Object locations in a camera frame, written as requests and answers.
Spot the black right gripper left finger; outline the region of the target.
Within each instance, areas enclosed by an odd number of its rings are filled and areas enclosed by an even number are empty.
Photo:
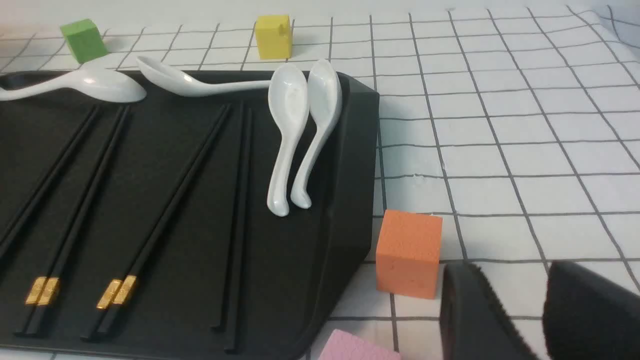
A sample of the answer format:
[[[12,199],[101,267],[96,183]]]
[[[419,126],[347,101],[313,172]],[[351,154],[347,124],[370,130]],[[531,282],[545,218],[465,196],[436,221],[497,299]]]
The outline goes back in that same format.
[[[446,264],[439,332],[444,360],[537,360],[478,265]]]

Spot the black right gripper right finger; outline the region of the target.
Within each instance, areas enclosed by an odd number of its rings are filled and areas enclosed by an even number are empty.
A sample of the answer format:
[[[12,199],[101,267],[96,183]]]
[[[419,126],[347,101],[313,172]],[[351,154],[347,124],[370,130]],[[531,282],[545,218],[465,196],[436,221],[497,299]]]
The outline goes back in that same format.
[[[640,298],[574,262],[548,273],[542,332],[553,360],[637,360]]]

